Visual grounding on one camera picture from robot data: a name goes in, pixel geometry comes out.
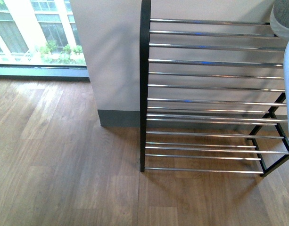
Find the wooden floor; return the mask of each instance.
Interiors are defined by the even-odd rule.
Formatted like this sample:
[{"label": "wooden floor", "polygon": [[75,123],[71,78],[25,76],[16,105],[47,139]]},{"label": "wooden floor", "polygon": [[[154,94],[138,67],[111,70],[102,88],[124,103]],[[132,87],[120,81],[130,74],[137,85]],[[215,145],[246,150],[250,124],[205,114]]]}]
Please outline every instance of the wooden floor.
[{"label": "wooden floor", "polygon": [[0,226],[289,226],[289,161],[138,169],[139,129],[100,127],[89,83],[0,80]]}]

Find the white pillar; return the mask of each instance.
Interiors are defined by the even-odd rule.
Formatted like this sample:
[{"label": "white pillar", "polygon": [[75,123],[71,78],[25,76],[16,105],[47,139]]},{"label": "white pillar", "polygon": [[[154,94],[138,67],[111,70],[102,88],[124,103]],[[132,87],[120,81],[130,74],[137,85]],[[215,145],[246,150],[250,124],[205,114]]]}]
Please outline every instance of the white pillar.
[{"label": "white pillar", "polygon": [[46,44],[46,38],[37,22],[29,0],[4,0],[12,18],[17,24],[29,50],[34,51]]},{"label": "white pillar", "polygon": [[61,23],[63,24],[64,31],[68,40],[68,44],[71,47],[75,47],[76,41],[75,41],[75,37],[74,37],[73,31],[69,22],[66,5],[63,0],[55,0],[55,4],[58,8],[60,20],[61,20]]}]

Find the green plant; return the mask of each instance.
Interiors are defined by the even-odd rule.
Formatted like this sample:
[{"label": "green plant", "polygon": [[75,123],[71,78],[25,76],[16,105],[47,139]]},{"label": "green plant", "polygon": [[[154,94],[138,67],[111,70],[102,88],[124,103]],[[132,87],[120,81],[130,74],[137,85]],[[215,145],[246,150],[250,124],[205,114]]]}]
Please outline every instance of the green plant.
[{"label": "green plant", "polygon": [[45,46],[40,47],[41,57],[43,57],[45,54],[51,54],[52,51],[56,50],[57,48],[56,41],[50,40],[46,42]]},{"label": "green plant", "polygon": [[57,63],[62,65],[69,65],[71,63],[70,55],[67,53],[60,54]]},{"label": "green plant", "polygon": [[56,50],[58,48],[56,41],[50,40],[46,43],[46,46],[50,49],[50,52]]},{"label": "green plant", "polygon": [[61,53],[67,53],[67,54],[71,54],[72,50],[69,44],[67,44],[65,47],[63,47],[63,51],[61,51]]},{"label": "green plant", "polygon": [[72,52],[74,52],[76,55],[79,55],[83,52],[83,48],[81,46],[77,45],[76,47],[74,47],[72,49]]}]

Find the white wall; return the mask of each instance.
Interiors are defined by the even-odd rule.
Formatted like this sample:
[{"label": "white wall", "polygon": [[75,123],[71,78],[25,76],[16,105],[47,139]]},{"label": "white wall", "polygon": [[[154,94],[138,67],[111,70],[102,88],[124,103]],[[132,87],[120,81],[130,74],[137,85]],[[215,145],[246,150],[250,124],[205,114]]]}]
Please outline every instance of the white wall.
[{"label": "white wall", "polygon": [[[272,4],[273,0],[152,0],[152,17],[269,21]],[[141,1],[71,0],[71,5],[98,109],[138,111]]]}]

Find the metal shoe rack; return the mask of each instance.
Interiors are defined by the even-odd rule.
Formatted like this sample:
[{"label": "metal shoe rack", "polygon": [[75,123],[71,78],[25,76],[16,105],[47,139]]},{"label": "metal shoe rack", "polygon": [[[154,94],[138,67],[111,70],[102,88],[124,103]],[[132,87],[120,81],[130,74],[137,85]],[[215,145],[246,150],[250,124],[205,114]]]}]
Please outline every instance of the metal shoe rack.
[{"label": "metal shoe rack", "polygon": [[[156,19],[151,18],[150,14],[151,1],[143,0],[140,20],[141,172],[145,170],[235,172],[255,173],[264,177],[287,161],[289,159],[289,141],[281,126],[281,123],[286,123],[287,119],[278,119],[275,115],[279,107],[286,107],[285,91],[283,88],[268,87],[269,84],[273,85],[276,82],[283,86],[283,64],[273,61],[264,62],[264,58],[260,56],[260,54],[276,56],[284,52],[284,47],[277,47],[280,39],[271,33],[269,23]],[[178,30],[177,27],[182,24],[189,27],[194,26],[195,31]],[[168,27],[175,25],[176,28],[175,30],[151,28],[156,25],[169,25]],[[202,32],[199,30],[202,25],[212,27],[212,30]],[[228,28],[226,29],[228,32],[218,32],[219,27]],[[246,31],[248,28],[259,31],[259,33],[239,32]],[[202,40],[211,41],[212,44],[199,44]],[[248,43],[256,43],[256,45],[249,46]],[[167,52],[163,56],[162,51],[164,49]],[[223,52],[226,55],[233,53],[232,56],[235,59],[238,59],[237,54],[245,53],[255,61],[213,60],[211,55],[219,53],[221,56]],[[259,87],[246,87],[244,84],[252,84],[252,86],[257,84]],[[256,96],[258,98],[251,98],[249,94],[252,93],[258,93]],[[161,123],[167,129],[160,130],[148,127],[148,124],[154,127],[154,123],[156,123],[155,127]],[[175,125],[175,127],[181,125],[181,130],[169,129],[171,125]],[[240,132],[230,134],[197,133],[189,130],[183,131],[185,125],[188,128],[190,126],[202,128],[202,125],[206,125],[203,128],[207,128],[207,125],[249,126],[251,132],[247,134]],[[258,135],[261,128],[270,126],[275,127],[274,130],[278,132],[276,136]],[[193,137],[194,142],[169,143],[151,140],[152,137],[158,139],[160,136]],[[216,138],[219,143],[215,145],[200,144],[195,140],[198,137]],[[231,140],[244,139],[251,144],[223,145],[221,138],[227,137]],[[257,142],[260,139],[278,139],[283,142],[285,148],[277,151],[260,150]],[[244,154],[251,156],[250,158],[244,157]],[[263,158],[264,154],[278,154],[279,158],[271,165],[267,165]],[[189,158],[197,161],[201,159],[259,161],[261,170],[193,169],[188,166],[170,168],[155,167],[150,164],[146,166],[148,164],[146,157],[148,159]]]}]

